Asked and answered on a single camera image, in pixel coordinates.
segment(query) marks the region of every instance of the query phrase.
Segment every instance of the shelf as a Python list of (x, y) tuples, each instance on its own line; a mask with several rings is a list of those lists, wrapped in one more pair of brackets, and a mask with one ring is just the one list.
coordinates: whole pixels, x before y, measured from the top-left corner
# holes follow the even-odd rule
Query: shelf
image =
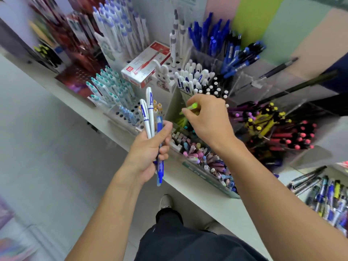
[[(8, 62), (4, 56), (0, 55), (0, 57), (2, 61), (5, 61), (3, 64), (11, 69), (12, 75), (16, 75), (16, 72), (22, 70), (123, 149), (129, 151), (134, 137), (112, 124), (110, 119), (87, 99), (80, 97), (57, 81), (53, 72), (36, 62), (26, 64), (18, 61), (11, 54), (5, 54), (5, 57), (12, 63)], [(271, 260), (240, 199), (228, 198), (173, 158), (165, 162), (163, 179), (212, 218)]]

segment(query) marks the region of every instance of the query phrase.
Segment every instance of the floor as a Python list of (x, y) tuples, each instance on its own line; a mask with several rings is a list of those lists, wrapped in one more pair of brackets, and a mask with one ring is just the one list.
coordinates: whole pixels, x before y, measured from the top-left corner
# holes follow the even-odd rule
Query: floor
[[(26, 74), (8, 75), (10, 63), (2, 63), (0, 194), (67, 254), (127, 153)], [(170, 185), (157, 187), (152, 179), (137, 201), (124, 260), (134, 259), (166, 193), (173, 196), (185, 225), (201, 228), (211, 221)]]

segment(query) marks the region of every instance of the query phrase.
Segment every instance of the red and white box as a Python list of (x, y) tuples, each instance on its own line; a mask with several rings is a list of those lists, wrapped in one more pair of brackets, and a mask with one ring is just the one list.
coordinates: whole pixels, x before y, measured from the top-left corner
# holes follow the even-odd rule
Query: red and white box
[(162, 65), (170, 55), (169, 47), (155, 41), (125, 66), (121, 71), (122, 76), (138, 87), (144, 88), (154, 74), (155, 64), (151, 61), (155, 59)]

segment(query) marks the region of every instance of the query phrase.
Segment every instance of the left hand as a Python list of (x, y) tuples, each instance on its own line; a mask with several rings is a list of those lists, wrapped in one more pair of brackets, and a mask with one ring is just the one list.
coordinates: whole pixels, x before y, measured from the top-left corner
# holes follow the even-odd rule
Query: left hand
[(160, 160), (168, 159), (169, 142), (173, 124), (163, 121), (164, 127), (153, 138), (148, 139), (144, 129), (134, 140), (131, 149), (123, 163), (123, 166), (129, 169), (129, 173), (135, 174), (135, 178), (144, 184), (154, 175), (156, 167), (153, 163), (155, 158)]

